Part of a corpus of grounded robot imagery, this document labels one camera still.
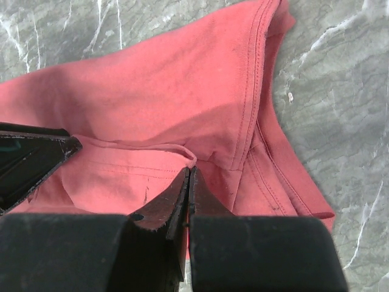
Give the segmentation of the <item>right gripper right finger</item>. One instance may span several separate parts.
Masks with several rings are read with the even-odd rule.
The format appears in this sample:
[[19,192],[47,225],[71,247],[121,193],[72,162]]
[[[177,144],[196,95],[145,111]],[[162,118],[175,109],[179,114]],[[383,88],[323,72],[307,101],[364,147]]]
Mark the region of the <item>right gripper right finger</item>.
[[188,225],[193,226],[197,219],[220,219],[233,217],[233,213],[210,191],[198,167],[190,173],[188,193]]

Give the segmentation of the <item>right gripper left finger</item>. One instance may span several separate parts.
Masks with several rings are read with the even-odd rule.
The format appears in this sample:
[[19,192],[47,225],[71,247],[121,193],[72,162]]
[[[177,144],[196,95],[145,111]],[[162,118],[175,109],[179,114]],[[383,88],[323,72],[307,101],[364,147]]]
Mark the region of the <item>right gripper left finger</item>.
[[135,234],[130,242],[135,266],[172,271],[178,281],[184,280],[187,253],[186,227],[190,169],[183,168],[171,184],[143,207],[129,215]]

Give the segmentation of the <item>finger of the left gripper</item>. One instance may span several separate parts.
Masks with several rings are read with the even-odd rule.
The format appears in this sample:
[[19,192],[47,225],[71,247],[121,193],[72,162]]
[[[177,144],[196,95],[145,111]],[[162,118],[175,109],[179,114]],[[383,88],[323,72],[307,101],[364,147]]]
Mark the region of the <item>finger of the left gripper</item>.
[[1,212],[25,201],[83,148],[64,129],[1,123]]

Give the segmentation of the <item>red t shirt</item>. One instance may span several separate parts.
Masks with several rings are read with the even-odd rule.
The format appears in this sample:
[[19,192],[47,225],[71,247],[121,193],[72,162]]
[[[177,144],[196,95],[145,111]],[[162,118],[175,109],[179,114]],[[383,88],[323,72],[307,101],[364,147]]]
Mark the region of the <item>red t shirt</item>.
[[244,1],[100,58],[1,84],[1,120],[63,128],[82,150],[17,212],[128,215],[197,167],[235,215],[335,213],[274,111],[287,1]]

